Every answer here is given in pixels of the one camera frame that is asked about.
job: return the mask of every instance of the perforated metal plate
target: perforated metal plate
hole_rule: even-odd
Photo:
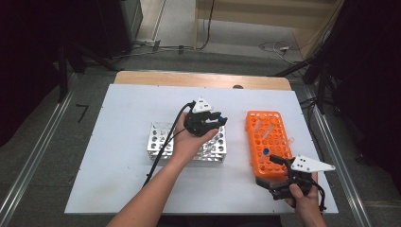
[[[148,140],[148,155],[154,160],[159,153],[160,148],[166,141],[168,133],[171,130],[171,123],[152,122]],[[218,134],[202,145],[194,160],[206,162],[224,162],[227,154],[227,146],[225,139],[225,128],[220,127]],[[168,143],[161,159],[169,159],[173,154],[174,139]]]

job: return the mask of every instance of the human hand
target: human hand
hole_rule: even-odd
[[[195,157],[201,146],[218,133],[218,130],[210,130],[201,137],[191,134],[183,126],[186,115],[187,113],[181,114],[175,127],[174,134],[181,132],[174,137],[174,152],[170,159],[170,163],[181,167],[186,166]]]
[[[312,173],[312,179],[318,181],[318,173]],[[293,198],[286,199],[286,203],[295,207],[295,214],[298,220],[306,227],[326,226],[319,209],[319,191],[315,185],[312,185],[307,196],[304,196],[301,188],[293,183],[289,186]]]

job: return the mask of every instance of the aluminum rail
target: aluminum rail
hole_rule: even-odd
[[[41,137],[36,143],[34,149],[31,151],[17,179],[10,187],[9,192],[7,193],[6,198],[4,199],[4,202],[1,205],[0,209],[0,227],[6,227],[9,225],[9,222],[12,218],[12,215],[14,214],[15,209],[18,206],[18,203],[24,196],[30,180],[32,179],[36,168],[42,160],[42,157],[44,156],[47,145],[49,144],[54,132],[56,131],[56,128],[59,126],[62,116],[64,115],[65,110],[67,109],[68,104],[71,100],[71,97],[76,90],[78,82],[78,75],[75,73],[72,74],[69,80],[69,92],[65,96],[63,102],[57,104],[54,112],[52,113],[49,121],[44,128],[44,131],[41,134]]]
[[[305,91],[308,98],[312,98],[315,96],[315,93],[312,90],[312,88],[306,86]],[[319,128],[322,132],[324,142],[327,145],[328,152],[331,156],[331,159],[333,160],[333,164],[337,168],[337,173],[339,175],[342,188],[347,197],[351,210],[354,214],[357,226],[371,227],[372,223],[365,210],[365,206],[363,205],[363,202],[360,199],[360,196],[357,192],[357,188],[355,187],[352,177],[349,174],[348,168],[341,158],[339,148],[337,147],[337,143],[334,139],[333,133],[331,132],[328,126],[325,115],[320,114],[319,110],[316,108],[314,109],[314,115],[318,122]]]

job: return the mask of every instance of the wooden table edge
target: wooden table edge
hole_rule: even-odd
[[[167,71],[121,71],[114,84],[215,87],[291,91],[286,78],[227,75],[212,73],[183,73]]]

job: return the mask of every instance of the white tabletop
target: white tabletop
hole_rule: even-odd
[[[173,122],[181,107],[200,96],[228,117],[224,163],[190,164],[167,201],[165,214],[291,213],[284,201],[254,182],[245,131],[247,111],[278,111],[292,154],[318,160],[297,97],[291,91],[112,84],[79,168],[66,214],[115,214],[142,187],[152,161],[147,144],[151,122]],[[338,213],[324,174],[325,213]]]

